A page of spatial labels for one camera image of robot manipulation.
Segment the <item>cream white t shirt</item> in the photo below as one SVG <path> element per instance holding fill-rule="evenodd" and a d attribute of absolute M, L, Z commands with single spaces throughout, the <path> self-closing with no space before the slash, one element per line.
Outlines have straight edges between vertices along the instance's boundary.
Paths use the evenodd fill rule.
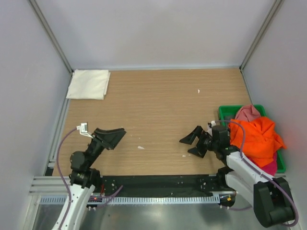
<path fill-rule="evenodd" d="M 111 72 L 99 69 L 76 69 L 68 87 L 67 99 L 103 100 L 106 96 Z"/>

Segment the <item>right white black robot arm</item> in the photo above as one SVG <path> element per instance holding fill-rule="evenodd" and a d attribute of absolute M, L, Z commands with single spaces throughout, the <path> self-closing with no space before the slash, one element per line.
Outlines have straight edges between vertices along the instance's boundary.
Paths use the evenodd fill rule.
<path fill-rule="evenodd" d="M 241 148 L 231 145 L 225 126 L 209 124 L 207 131 L 196 126 L 180 143 L 191 145 L 195 139 L 198 142 L 188 153 L 202 158 L 206 152 L 213 151 L 224 164 L 218 170 L 217 186 L 223 190 L 231 188 L 241 194 L 252 206 L 263 227 L 278 224 L 290 227 L 297 223 L 298 211 L 288 182 L 266 173 L 249 160 Z"/>

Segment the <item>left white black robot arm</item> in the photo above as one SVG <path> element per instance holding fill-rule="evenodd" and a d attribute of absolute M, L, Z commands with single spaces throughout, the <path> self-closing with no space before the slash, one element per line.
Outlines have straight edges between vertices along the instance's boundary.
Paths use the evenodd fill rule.
<path fill-rule="evenodd" d="M 64 140 L 75 131 L 89 137 L 91 142 L 85 151 L 75 151 L 71 154 L 70 182 L 67 183 L 59 166 L 59 152 Z M 81 219 L 92 193 L 98 191 L 102 185 L 99 170 L 91 166 L 104 150 L 113 150 L 125 134 L 124 128 L 112 130 L 96 128 L 91 134 L 87 131 L 87 124 L 82 123 L 63 137 L 57 150 L 56 167 L 68 195 L 52 229 L 78 230 L 80 228 Z"/>

